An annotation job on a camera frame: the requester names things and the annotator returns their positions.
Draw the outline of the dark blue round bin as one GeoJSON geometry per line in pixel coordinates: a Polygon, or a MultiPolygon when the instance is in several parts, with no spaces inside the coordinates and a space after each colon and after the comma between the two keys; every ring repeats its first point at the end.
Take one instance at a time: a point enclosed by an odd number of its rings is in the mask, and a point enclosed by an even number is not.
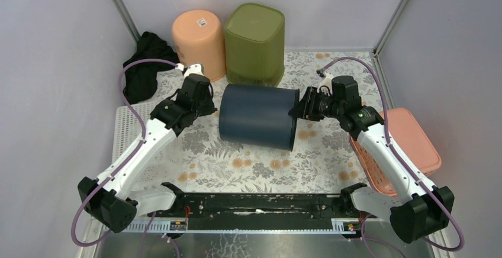
{"type": "Polygon", "coordinates": [[[223,141],[293,151],[297,119],[289,111],[300,91],[265,86],[226,86],[218,119],[223,141]]]}

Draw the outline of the orange round bucket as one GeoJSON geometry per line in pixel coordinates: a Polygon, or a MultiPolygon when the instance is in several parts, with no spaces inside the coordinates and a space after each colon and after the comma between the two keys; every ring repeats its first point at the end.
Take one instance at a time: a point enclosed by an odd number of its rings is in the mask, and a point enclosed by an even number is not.
{"type": "Polygon", "coordinates": [[[215,14],[202,9],[184,12],[173,22],[172,38],[181,63],[201,63],[212,82],[226,74],[223,27],[215,14]]]}

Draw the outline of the white plastic basket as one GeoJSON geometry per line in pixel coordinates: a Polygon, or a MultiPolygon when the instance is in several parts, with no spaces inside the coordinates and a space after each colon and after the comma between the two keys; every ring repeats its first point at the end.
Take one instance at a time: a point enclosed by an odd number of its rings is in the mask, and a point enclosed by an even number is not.
{"type": "MultiPolygon", "coordinates": [[[[123,154],[140,133],[141,125],[129,108],[127,106],[117,108],[112,150],[113,162],[123,154]]],[[[175,184],[178,176],[183,172],[182,143],[182,139],[178,137],[163,150],[158,151],[131,190],[150,189],[165,182],[175,184]]]]}

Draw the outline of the green mesh waste bin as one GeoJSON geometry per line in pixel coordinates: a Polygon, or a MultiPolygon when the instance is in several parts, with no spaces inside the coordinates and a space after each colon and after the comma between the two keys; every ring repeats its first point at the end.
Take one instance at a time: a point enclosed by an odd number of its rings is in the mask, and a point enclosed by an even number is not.
{"type": "Polygon", "coordinates": [[[237,7],[224,26],[228,83],[276,87],[285,71],[285,17],[257,3],[237,7]]]}

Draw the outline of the pink plastic basket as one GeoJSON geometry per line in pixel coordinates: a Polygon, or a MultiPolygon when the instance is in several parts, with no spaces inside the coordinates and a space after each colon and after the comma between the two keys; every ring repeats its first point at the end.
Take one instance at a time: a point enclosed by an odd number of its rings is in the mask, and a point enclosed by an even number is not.
{"type": "MultiPolygon", "coordinates": [[[[390,120],[391,136],[395,137],[402,151],[406,153],[419,171],[430,176],[438,170],[442,164],[441,158],[411,112],[405,108],[394,108],[389,109],[387,113],[390,120]]],[[[393,185],[373,157],[352,138],[349,139],[349,143],[356,153],[371,187],[384,195],[397,196],[393,185]]]]}

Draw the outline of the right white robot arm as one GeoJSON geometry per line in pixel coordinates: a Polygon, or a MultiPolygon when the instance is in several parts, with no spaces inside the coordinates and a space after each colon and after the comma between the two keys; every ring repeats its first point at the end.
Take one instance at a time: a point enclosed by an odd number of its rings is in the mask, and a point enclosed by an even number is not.
{"type": "Polygon", "coordinates": [[[415,167],[390,136],[386,120],[373,108],[362,105],[357,81],[351,76],[326,77],[319,87],[309,86],[289,115],[309,121],[338,120],[377,163],[390,180],[397,196],[384,195],[365,185],[352,185],[341,191],[340,212],[353,218],[361,211],[388,221],[396,235],[412,243],[446,228],[454,195],[438,188],[415,167]]]}

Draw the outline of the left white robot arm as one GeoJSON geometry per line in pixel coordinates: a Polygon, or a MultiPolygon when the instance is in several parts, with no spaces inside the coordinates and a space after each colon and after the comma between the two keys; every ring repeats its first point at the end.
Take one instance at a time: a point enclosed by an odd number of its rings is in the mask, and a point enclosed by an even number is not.
{"type": "Polygon", "coordinates": [[[84,210],[113,233],[122,232],[141,215],[162,210],[177,217],[183,211],[183,200],[164,184],[133,189],[158,152],[174,143],[197,118],[217,110],[203,66],[178,64],[176,68],[184,77],[181,88],[155,106],[141,134],[118,160],[95,179],[84,177],[78,184],[84,210]]]}

